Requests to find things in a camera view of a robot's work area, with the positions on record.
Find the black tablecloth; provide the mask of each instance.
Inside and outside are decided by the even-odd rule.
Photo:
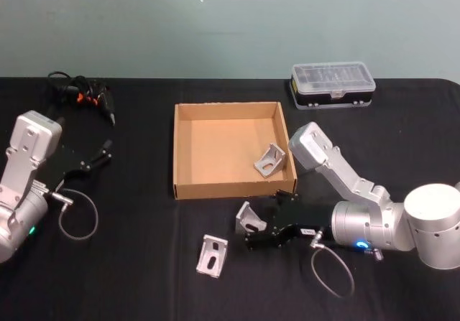
[[[460,180],[460,86],[447,80],[376,80],[370,107],[299,111],[284,80],[107,81],[116,102],[115,129],[94,110],[63,110],[65,145],[89,155],[106,138],[114,141],[113,162],[97,178],[77,182],[96,202],[100,228],[90,241],[69,241],[58,229],[60,209],[51,205],[37,231],[0,266],[0,320],[460,318],[459,270],[430,269],[415,251],[385,252],[377,264],[338,250],[353,272],[356,293],[337,299],[313,278],[305,241],[248,252],[233,234],[243,199],[176,201],[171,185],[174,104],[216,101],[280,101],[289,135],[316,121],[355,170],[384,185],[395,201],[425,183],[453,185]],[[43,84],[0,79],[4,148],[16,116],[42,109]],[[339,200],[321,176],[299,166],[298,175],[306,203],[331,207]],[[258,209],[267,198],[250,201]],[[88,217],[75,222],[91,225]],[[205,233],[229,240],[219,279],[196,273]],[[345,292],[343,269],[327,254],[318,257],[318,265]]]

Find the open cardboard box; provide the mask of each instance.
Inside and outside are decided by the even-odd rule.
[[[297,175],[279,102],[177,104],[173,183],[176,199],[295,191]],[[255,168],[270,143],[284,168],[265,179]]]

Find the clear plastic lid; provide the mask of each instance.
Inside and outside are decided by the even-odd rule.
[[[375,90],[375,82],[363,62],[325,62],[293,66],[300,94],[330,93],[341,98],[346,93]]]

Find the wall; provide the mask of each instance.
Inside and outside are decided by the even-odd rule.
[[[460,82],[460,0],[0,0],[0,75],[287,78],[364,61]]]

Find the gray cable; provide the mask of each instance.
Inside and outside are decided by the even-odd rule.
[[[319,277],[318,273],[316,272],[315,270],[315,257],[316,257],[316,254],[318,254],[320,251],[322,251],[323,249],[326,249],[329,253],[332,254],[332,256],[334,258],[337,259],[337,261],[345,268],[345,271],[347,272],[348,274],[348,277],[350,278],[350,283],[351,283],[351,288],[350,288],[350,292],[344,296],[341,296],[340,294],[338,294],[337,292],[335,292],[334,290],[332,290],[325,282],[323,282],[323,280]],[[337,255],[337,253],[335,253],[332,249],[330,249],[329,247],[322,247],[322,248],[319,248],[317,251],[315,251],[313,253],[313,255],[311,256],[311,269],[313,270],[313,274],[315,275],[315,277],[317,278],[317,280],[321,283],[321,285],[323,285],[323,287],[328,290],[330,293],[332,293],[335,297],[338,297],[338,298],[344,298],[344,297],[351,297],[353,296],[353,293],[354,293],[354,278],[353,278],[353,274],[351,274],[351,271],[350,269],[348,268],[348,266],[345,264],[344,260],[341,259],[341,257],[339,255]]]
[[[99,214],[98,214],[98,209],[96,207],[96,204],[94,203],[94,201],[92,201],[92,199],[87,196],[85,193],[83,192],[80,192],[79,190],[72,190],[70,188],[62,188],[60,189],[62,190],[63,192],[72,192],[72,193],[76,193],[76,194],[79,194],[81,195],[82,197],[85,197],[87,199],[87,201],[90,202],[90,204],[93,206],[93,209],[94,209],[94,216],[95,216],[95,223],[94,223],[94,228],[93,230],[88,234],[88,235],[85,235],[85,236],[81,236],[81,237],[77,237],[77,236],[72,236],[70,235],[63,227],[63,216],[64,216],[64,212],[67,210],[66,207],[63,208],[63,210],[60,212],[59,214],[59,220],[58,220],[58,223],[59,223],[59,229],[63,232],[63,234],[70,238],[71,240],[74,240],[74,241],[84,241],[84,240],[87,240],[88,238],[90,238],[92,235],[94,235],[94,233],[96,232],[96,230],[98,230],[98,226],[99,226]]]

